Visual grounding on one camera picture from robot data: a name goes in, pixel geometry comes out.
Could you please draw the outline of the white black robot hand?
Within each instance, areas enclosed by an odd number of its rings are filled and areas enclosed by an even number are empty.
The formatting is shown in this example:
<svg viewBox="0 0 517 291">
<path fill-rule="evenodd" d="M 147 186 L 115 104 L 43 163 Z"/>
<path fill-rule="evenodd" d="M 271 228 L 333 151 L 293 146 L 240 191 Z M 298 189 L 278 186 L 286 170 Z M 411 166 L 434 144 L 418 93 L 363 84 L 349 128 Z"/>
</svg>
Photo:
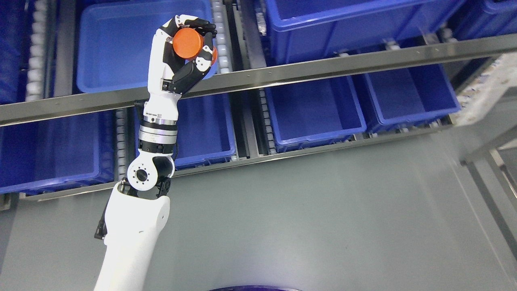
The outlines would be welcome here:
<svg viewBox="0 0 517 291">
<path fill-rule="evenodd" d="M 191 61 L 180 57 L 173 49 L 177 34 L 188 28 L 195 36 L 201 37 L 200 52 Z M 156 30 L 149 58 L 147 89 L 150 98 L 144 104 L 144 121 L 166 125 L 176 123 L 179 99 L 212 68 L 216 35 L 216 24 L 185 14 L 176 15 Z"/>
</svg>

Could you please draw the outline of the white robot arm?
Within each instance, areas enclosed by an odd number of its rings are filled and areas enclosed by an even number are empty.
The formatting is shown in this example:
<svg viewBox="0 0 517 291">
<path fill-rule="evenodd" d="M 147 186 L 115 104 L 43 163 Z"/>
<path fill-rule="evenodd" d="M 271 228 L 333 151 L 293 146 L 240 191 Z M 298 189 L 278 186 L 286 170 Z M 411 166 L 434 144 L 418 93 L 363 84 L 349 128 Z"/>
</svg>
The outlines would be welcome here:
<svg viewBox="0 0 517 291">
<path fill-rule="evenodd" d="M 95 233 L 106 248 L 96 291 L 141 291 L 170 213 L 177 117 L 144 117 L 138 155 L 109 196 Z"/>
</svg>

